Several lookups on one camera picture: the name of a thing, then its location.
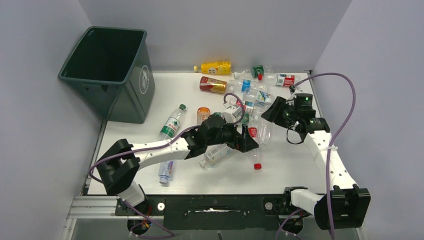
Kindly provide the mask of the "green label tea bottle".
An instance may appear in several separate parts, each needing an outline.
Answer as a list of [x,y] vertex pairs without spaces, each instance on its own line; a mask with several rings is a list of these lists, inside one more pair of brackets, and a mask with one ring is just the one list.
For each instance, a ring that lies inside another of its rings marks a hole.
[[249,120],[250,120],[250,117],[249,117],[249,114],[248,113],[245,113],[243,115],[243,117],[237,116],[236,118],[234,118],[234,117],[228,117],[228,118],[226,118],[225,117],[225,114],[223,112],[214,112],[213,115],[220,116],[222,119],[224,119],[224,121],[226,123],[235,123],[235,122],[238,122],[239,125],[248,124],[249,123]]

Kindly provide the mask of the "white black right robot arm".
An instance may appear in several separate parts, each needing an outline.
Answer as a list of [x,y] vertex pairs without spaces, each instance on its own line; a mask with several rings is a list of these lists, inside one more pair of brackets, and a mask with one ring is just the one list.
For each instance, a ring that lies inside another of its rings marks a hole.
[[311,214],[322,230],[359,228],[363,225],[371,194],[361,188],[345,168],[327,121],[316,116],[313,95],[297,93],[292,103],[276,97],[261,117],[277,126],[298,133],[301,142],[325,177],[326,193],[318,195],[306,187],[286,187],[282,209],[289,214],[302,209]]

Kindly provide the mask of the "clear bottle red cap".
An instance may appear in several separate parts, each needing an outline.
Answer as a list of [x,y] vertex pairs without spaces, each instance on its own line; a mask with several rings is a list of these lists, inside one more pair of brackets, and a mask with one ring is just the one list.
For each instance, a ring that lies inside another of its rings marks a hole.
[[254,140],[255,148],[249,152],[249,159],[255,171],[262,169],[263,151],[270,145],[272,125],[260,115],[250,119],[247,130]]

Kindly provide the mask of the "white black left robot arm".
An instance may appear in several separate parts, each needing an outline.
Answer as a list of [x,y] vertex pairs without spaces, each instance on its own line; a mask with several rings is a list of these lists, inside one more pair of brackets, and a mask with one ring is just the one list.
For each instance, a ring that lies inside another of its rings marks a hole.
[[219,115],[185,129],[177,136],[150,143],[140,148],[127,139],[117,140],[92,166],[108,196],[118,196],[136,207],[146,201],[146,195],[134,178],[143,168],[166,161],[187,160],[204,154],[209,146],[226,145],[232,150],[247,153],[259,147],[244,126],[238,131],[235,123],[227,123]]

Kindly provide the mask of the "clear bottle red white label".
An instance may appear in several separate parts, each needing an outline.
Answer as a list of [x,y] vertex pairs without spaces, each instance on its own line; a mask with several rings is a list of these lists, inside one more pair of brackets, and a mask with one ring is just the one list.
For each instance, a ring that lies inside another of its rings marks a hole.
[[253,103],[251,101],[242,101],[242,103],[240,103],[235,98],[232,98],[229,100],[229,103],[232,107],[235,107],[236,116],[242,113],[242,105],[245,113],[249,115],[259,115],[266,110],[262,105]]

